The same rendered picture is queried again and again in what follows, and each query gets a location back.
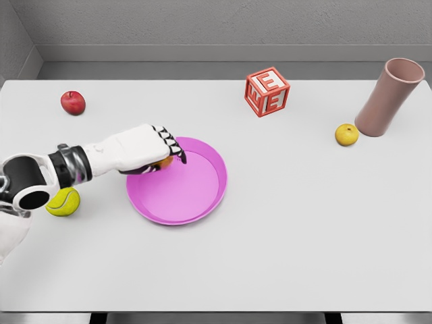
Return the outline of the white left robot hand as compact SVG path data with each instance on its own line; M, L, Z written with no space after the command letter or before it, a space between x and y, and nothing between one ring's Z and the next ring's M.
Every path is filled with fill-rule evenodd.
M143 124L113 136L116 148L115 169L124 174L156 170L156 163L178 157L187 163L186 154L173 135L163 126Z

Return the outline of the yellow lemon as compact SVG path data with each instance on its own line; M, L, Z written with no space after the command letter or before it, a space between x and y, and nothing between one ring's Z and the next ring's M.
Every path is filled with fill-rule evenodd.
M166 169L171 165L172 162L173 162L173 156L168 156L162 161L158 161L156 163L153 163L152 166L158 170Z

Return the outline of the pink round plate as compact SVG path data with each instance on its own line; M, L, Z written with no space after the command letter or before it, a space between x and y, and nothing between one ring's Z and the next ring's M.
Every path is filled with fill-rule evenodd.
M185 225L206 217L227 188L227 167L217 150L195 138L176 140L186 153L186 164L175 159L166 169L126 179L133 207L161 225Z

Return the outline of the red apple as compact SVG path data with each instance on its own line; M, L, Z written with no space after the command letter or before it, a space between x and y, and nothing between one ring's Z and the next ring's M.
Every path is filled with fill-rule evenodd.
M81 115L86 109L84 97L74 90L63 93L60 102L63 110L70 115Z

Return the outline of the yellow-green tennis ball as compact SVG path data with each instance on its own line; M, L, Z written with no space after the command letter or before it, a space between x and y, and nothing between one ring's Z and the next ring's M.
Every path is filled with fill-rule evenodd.
M75 188L61 189L45 206L48 213L57 217L67 217L78 210L80 195Z

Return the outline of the red letter block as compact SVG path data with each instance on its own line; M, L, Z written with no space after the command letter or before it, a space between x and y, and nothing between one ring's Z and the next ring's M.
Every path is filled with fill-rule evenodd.
M275 67L268 67L247 75L244 98L254 113L263 117L285 108L290 88Z

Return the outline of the yellow pear fruit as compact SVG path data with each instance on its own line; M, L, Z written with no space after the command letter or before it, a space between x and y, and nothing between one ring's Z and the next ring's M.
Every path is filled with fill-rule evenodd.
M350 146L357 142L359 131L355 125L342 124L335 130L335 140L341 146Z

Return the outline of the dusty pink tall cup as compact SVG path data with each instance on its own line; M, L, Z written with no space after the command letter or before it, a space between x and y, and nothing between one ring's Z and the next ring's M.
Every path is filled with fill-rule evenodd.
M384 135L399 108L424 78L424 69L413 60L393 58L387 61L355 118L358 131L370 137Z

